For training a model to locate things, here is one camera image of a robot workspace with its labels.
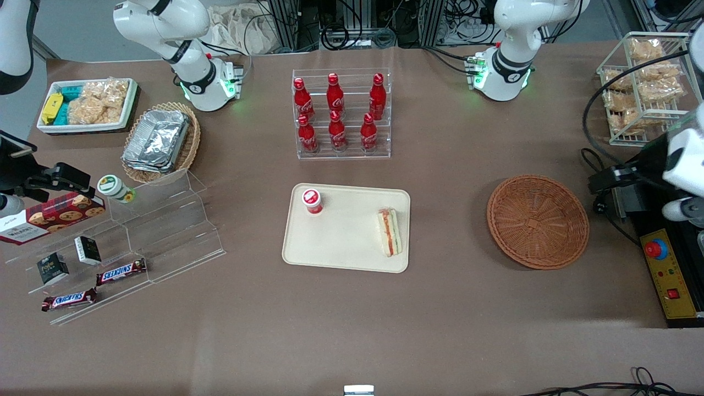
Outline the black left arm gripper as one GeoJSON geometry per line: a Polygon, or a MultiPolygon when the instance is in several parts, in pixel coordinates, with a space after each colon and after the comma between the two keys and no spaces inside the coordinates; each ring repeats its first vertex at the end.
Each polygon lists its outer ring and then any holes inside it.
{"type": "Polygon", "coordinates": [[[662,173],[666,169],[667,147],[667,140],[653,140],[639,151],[635,151],[633,147],[622,147],[614,160],[614,171],[604,168],[589,176],[588,189],[591,195],[610,190],[613,186],[626,187],[633,184],[670,190],[670,183],[662,179],[662,173]]]}

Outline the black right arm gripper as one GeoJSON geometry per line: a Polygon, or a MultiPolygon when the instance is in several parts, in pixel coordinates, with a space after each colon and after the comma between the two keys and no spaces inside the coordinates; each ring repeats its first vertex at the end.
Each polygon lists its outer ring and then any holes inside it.
{"type": "MultiPolygon", "coordinates": [[[[48,189],[53,186],[49,169],[37,163],[34,153],[36,145],[2,132],[1,144],[1,191],[21,193],[24,190],[48,189]]],[[[67,163],[56,163],[55,181],[79,191],[88,191],[91,176],[67,163]]]]}

